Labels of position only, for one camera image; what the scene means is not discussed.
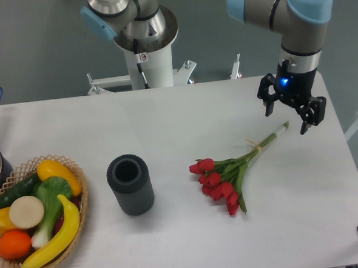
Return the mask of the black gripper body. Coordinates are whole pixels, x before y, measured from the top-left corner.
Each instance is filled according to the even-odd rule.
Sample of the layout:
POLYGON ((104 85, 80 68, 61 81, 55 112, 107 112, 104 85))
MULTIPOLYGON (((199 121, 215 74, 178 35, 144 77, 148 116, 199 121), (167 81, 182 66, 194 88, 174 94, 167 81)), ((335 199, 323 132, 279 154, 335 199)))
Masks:
POLYGON ((316 69, 311 72, 290 72, 291 62, 288 59, 278 65, 276 87, 279 92, 280 101, 290 107, 302 106, 309 103, 312 95, 316 69))

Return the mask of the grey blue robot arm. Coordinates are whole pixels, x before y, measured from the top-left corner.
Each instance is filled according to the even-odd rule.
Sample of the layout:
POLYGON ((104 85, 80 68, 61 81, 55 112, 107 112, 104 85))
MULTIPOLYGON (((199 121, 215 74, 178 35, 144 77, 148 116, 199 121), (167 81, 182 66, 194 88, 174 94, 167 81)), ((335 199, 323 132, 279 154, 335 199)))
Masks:
MULTIPOLYGON (((172 43, 178 34, 175 15, 158 0, 86 0, 81 17, 88 28, 122 49, 135 90, 172 87, 172 43)), ((266 115, 280 101, 302 119, 301 133, 320 124, 326 99, 311 94, 333 0, 226 0, 228 15, 281 34, 275 75, 262 78, 257 96, 266 115)))

